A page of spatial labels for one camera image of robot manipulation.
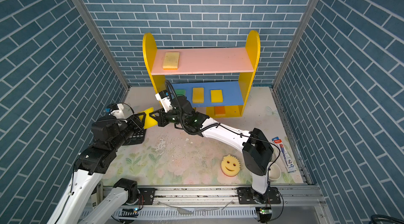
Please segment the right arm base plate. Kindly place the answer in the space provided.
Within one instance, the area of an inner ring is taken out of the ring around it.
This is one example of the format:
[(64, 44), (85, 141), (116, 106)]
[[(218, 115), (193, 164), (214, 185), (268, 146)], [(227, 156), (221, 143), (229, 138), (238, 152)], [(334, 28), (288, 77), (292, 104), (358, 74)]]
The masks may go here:
[(241, 205), (281, 203), (280, 193), (276, 187), (268, 187), (264, 194), (258, 193), (252, 187), (239, 187), (236, 191)]

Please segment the pale yellow tan sponge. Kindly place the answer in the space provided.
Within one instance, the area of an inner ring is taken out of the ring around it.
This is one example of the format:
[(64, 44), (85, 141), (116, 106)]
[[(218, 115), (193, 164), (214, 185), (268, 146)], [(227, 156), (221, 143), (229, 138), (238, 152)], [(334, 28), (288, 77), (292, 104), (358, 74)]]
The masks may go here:
[(178, 69), (180, 52), (166, 52), (164, 55), (163, 66), (164, 70)]

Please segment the bright yellow sponge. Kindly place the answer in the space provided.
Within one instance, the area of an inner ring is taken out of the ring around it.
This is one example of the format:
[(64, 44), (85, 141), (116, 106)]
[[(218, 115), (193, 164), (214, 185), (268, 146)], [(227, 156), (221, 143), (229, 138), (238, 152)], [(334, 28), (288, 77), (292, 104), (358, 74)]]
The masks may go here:
[(221, 89), (214, 89), (210, 91), (212, 103), (222, 103), (224, 101), (223, 92)]
[(140, 112), (140, 115), (138, 116), (140, 121), (144, 123), (144, 129), (148, 129), (154, 126), (157, 126), (158, 122), (151, 118), (150, 113), (154, 111), (154, 108), (151, 107), (145, 111)]

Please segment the green sponge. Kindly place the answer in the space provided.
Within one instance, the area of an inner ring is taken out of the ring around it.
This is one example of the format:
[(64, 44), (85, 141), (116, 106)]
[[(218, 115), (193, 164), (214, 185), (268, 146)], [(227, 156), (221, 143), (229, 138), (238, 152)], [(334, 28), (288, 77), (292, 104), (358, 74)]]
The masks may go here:
[(176, 89), (175, 93), (177, 96), (186, 96), (186, 90), (185, 89)]

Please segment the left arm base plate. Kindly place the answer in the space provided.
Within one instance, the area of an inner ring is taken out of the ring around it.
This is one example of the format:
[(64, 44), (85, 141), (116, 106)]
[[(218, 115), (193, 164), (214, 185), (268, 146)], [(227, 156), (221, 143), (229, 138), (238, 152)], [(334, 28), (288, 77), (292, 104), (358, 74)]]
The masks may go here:
[(148, 206), (152, 205), (155, 198), (155, 188), (138, 188), (136, 190), (130, 189), (128, 193), (128, 199), (124, 202), (124, 205), (129, 206)]

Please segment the orange sponge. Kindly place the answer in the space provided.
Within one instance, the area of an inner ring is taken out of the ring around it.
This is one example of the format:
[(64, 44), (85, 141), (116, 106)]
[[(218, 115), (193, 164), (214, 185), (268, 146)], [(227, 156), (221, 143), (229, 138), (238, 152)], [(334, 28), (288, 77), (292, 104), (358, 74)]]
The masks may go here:
[(225, 106), (215, 106), (214, 114), (218, 117), (226, 116), (226, 107)]

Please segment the yellow sponge rectangle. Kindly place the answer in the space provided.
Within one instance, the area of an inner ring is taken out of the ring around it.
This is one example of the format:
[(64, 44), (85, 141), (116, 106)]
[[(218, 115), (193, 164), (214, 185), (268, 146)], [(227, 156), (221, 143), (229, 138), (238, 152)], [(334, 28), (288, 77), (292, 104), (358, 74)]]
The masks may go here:
[(204, 103), (204, 88), (203, 87), (194, 87), (193, 88), (192, 102), (194, 104), (203, 104)]

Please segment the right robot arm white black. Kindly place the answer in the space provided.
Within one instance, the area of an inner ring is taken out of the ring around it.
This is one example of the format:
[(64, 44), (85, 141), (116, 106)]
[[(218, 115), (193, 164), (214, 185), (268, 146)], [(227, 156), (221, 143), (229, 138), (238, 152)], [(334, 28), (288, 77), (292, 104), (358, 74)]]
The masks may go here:
[(252, 176), (251, 197), (259, 204), (269, 203), (268, 173), (274, 149), (260, 129), (236, 129), (197, 112), (184, 95), (176, 94), (167, 80), (165, 89), (156, 94), (156, 99), (163, 108), (150, 113), (150, 117), (157, 121), (159, 127), (172, 123), (176, 129), (189, 135), (212, 138), (239, 150)]

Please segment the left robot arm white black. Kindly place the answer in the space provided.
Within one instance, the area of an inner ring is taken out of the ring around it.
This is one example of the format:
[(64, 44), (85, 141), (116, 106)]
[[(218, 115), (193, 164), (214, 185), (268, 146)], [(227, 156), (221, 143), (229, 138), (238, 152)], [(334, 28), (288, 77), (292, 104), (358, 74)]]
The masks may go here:
[(144, 130), (146, 113), (132, 113), (123, 118), (123, 104), (114, 104), (108, 115), (91, 126), (93, 143), (74, 162), (73, 172), (63, 196), (51, 215), (50, 224), (104, 224), (122, 205), (140, 205), (142, 197), (137, 182), (121, 178), (109, 195), (83, 220), (80, 216), (120, 147)]

